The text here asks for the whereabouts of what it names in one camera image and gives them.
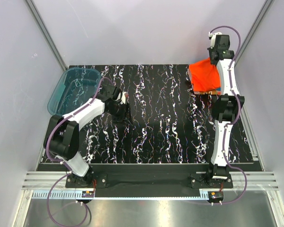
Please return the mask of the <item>orange t-shirt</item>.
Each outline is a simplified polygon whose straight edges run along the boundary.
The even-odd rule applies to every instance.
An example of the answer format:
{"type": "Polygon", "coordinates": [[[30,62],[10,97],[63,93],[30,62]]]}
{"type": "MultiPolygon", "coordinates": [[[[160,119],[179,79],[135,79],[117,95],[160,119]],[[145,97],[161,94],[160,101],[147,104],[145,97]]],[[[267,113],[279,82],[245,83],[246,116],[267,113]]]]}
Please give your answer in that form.
{"type": "Polygon", "coordinates": [[[188,68],[196,91],[207,92],[221,87],[218,70],[210,63],[210,58],[190,64],[188,68]]]}

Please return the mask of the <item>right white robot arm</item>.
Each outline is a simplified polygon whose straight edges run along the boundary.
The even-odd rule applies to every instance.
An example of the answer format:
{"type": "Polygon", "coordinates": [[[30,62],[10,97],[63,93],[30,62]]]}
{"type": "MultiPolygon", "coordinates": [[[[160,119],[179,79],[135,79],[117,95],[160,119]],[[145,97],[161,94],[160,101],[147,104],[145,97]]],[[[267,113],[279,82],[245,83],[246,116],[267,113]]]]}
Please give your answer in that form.
{"type": "Polygon", "coordinates": [[[230,183],[229,144],[233,125],[240,117],[245,97],[237,89],[234,63],[235,53],[230,50],[230,36],[209,34],[210,63],[216,66],[221,83],[221,94],[212,108],[215,123],[214,149],[204,181],[210,187],[230,183]]]}

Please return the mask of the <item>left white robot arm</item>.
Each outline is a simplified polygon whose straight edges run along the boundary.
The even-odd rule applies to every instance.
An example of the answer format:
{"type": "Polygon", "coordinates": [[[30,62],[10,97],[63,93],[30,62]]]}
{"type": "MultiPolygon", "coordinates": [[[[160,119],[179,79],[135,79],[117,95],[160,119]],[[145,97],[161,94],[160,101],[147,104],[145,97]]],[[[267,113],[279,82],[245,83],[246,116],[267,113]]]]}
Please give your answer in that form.
{"type": "Polygon", "coordinates": [[[47,157],[58,160],[69,171],[68,180],[80,187],[95,183],[94,172],[79,152],[80,130],[94,118],[109,113],[113,123],[132,124],[128,93],[113,85],[105,85],[82,106],[70,113],[50,118],[43,147],[47,157]]]}

